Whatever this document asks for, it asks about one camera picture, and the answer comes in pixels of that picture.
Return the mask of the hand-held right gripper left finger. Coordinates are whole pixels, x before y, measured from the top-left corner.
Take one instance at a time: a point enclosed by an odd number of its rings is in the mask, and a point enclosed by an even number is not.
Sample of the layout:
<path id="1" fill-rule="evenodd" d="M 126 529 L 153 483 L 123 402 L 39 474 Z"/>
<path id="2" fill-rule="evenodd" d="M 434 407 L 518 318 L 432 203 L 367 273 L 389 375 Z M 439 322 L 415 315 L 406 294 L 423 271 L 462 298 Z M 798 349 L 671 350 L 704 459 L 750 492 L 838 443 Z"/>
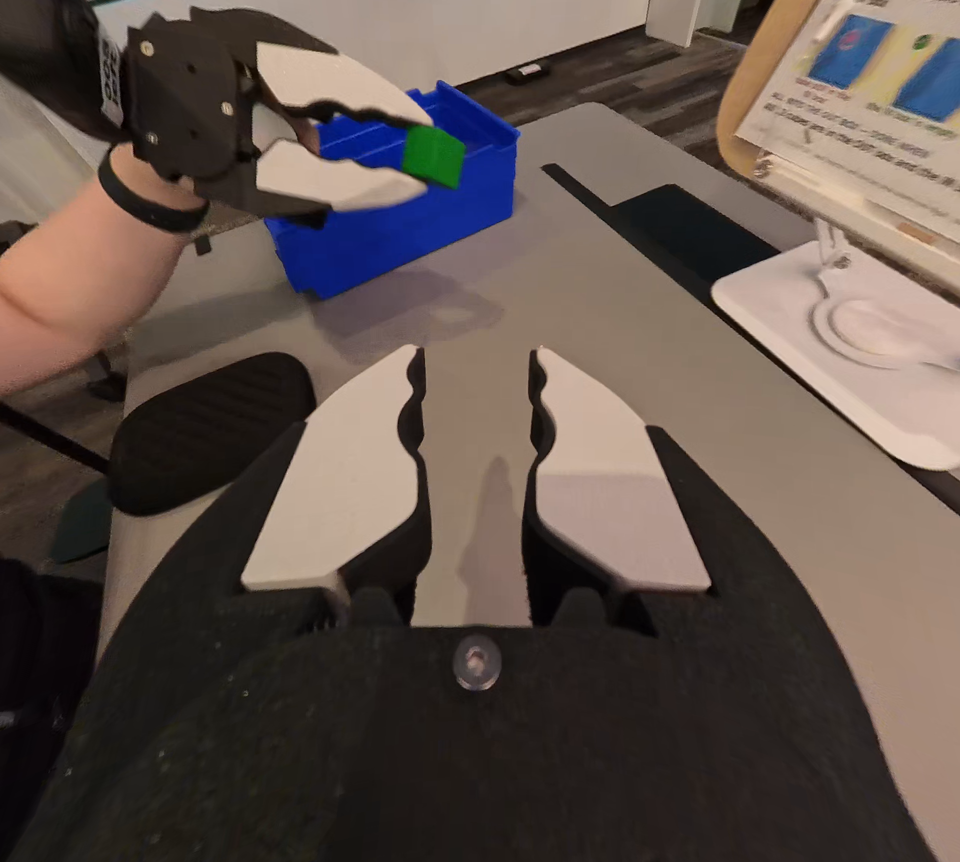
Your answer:
<path id="1" fill-rule="evenodd" d="M 403 345 L 306 420 L 241 574 L 246 592 L 321 590 L 334 616 L 381 589 L 413 615 L 432 549 L 426 352 Z"/>

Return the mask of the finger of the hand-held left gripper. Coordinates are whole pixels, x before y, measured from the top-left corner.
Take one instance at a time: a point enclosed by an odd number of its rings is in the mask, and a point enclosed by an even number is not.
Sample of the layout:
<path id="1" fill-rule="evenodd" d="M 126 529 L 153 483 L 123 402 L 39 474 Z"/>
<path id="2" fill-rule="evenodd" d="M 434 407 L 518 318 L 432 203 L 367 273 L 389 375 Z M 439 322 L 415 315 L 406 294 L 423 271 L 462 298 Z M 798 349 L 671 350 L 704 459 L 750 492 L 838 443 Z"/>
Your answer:
<path id="1" fill-rule="evenodd" d="M 334 211 L 389 208 L 428 190 L 426 183 L 390 167 L 325 160 L 288 138 L 276 140 L 259 157 L 256 186 L 264 193 L 322 204 Z"/>
<path id="2" fill-rule="evenodd" d="M 318 121 L 343 114 L 402 128 L 434 124 L 406 92 L 342 53 L 258 41 L 256 58 L 261 84 L 284 111 Z"/>

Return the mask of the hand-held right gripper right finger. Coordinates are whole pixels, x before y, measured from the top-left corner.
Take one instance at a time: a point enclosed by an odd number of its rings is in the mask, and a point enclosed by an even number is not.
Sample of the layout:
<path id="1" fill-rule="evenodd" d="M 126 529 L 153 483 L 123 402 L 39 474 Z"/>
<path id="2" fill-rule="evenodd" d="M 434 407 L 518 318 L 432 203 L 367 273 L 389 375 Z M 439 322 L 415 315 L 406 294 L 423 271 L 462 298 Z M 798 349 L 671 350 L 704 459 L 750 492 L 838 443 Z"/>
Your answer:
<path id="1" fill-rule="evenodd" d="M 578 589 L 594 592 L 614 624 L 633 622 L 643 593 L 708 593 L 708 569 L 641 415 L 545 346 L 530 352 L 528 398 L 522 561 L 532 624 L 549 625 Z"/>

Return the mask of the blue plastic bin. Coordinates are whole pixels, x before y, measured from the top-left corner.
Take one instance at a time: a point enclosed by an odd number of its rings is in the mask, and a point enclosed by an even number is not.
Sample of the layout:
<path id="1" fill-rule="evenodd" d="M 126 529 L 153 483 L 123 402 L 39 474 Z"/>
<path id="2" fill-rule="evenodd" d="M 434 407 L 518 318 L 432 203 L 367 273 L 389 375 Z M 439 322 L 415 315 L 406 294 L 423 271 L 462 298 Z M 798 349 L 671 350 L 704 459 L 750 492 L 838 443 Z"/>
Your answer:
<path id="1" fill-rule="evenodd" d="M 408 95 L 464 144 L 459 186 L 431 185 L 390 208 L 331 211 L 320 229 L 265 219 L 295 292 L 330 299 L 511 217 L 521 131 L 444 81 Z"/>

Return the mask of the green wooden cube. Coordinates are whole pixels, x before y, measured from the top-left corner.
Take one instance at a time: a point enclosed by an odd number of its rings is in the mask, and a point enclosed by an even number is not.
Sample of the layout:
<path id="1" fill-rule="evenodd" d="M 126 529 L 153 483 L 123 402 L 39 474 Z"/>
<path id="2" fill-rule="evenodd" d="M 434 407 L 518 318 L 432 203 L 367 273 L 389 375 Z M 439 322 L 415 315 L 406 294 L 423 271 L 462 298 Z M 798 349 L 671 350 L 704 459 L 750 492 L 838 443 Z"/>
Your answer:
<path id="1" fill-rule="evenodd" d="M 461 184 L 467 145 L 436 126 L 406 131 L 400 171 L 427 185 L 455 190 Z"/>

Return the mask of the person's left forearm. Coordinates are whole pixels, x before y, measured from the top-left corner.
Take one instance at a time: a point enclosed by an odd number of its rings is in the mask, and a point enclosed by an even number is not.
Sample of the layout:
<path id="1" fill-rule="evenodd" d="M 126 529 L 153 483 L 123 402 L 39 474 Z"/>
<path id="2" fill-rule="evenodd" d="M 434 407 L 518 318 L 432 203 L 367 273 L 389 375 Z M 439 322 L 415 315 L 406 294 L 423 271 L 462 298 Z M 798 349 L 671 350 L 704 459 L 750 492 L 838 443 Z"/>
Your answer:
<path id="1" fill-rule="evenodd" d="M 191 232 L 121 208 L 96 176 L 1 260 L 1 394 L 85 363 L 154 305 Z"/>

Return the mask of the black wristband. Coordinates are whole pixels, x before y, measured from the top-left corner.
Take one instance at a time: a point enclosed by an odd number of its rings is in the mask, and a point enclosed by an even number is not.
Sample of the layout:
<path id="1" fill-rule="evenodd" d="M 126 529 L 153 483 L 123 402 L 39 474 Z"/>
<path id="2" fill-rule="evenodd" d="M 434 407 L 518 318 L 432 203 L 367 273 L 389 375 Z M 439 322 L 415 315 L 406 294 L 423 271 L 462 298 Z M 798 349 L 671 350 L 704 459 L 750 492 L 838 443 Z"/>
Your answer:
<path id="1" fill-rule="evenodd" d="M 98 181 L 105 195 L 115 206 L 132 218 L 162 232 L 186 235 L 196 232 L 207 219 L 211 204 L 202 200 L 197 208 L 172 208 L 144 198 L 131 189 L 116 174 L 112 161 L 118 145 L 112 146 L 103 155 L 98 166 Z"/>

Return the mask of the black desk cover flap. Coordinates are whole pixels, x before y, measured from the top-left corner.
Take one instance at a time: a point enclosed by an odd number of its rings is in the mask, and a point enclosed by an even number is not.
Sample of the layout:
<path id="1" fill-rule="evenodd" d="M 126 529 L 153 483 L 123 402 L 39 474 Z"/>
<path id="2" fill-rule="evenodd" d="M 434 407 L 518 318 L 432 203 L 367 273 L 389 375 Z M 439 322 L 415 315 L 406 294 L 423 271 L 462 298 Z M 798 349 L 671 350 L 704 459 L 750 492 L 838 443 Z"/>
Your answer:
<path id="1" fill-rule="evenodd" d="M 677 184 L 665 184 L 613 206 L 632 245 L 655 247 L 678 269 L 712 287 L 769 260 L 778 250 Z"/>

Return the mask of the person's black clothing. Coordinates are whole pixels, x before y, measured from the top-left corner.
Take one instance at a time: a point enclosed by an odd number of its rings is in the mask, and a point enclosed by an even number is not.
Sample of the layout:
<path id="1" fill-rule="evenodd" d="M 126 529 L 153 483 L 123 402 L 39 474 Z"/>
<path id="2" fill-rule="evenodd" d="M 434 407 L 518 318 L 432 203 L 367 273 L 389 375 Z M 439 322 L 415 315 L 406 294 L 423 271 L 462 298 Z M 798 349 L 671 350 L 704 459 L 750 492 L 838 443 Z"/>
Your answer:
<path id="1" fill-rule="evenodd" d="M 1 859 L 35 812 L 94 668 L 103 586 L 1 560 Z"/>

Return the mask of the printed instruction sheet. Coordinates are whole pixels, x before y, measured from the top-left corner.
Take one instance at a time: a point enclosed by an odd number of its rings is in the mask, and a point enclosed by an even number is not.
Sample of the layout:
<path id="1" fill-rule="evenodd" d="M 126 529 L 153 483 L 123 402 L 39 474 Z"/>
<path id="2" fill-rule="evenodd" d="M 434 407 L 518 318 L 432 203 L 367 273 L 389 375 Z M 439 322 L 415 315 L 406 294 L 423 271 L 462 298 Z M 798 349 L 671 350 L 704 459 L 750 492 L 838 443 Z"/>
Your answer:
<path id="1" fill-rule="evenodd" d="M 958 242 L 959 0 L 820 0 L 738 136 Z"/>

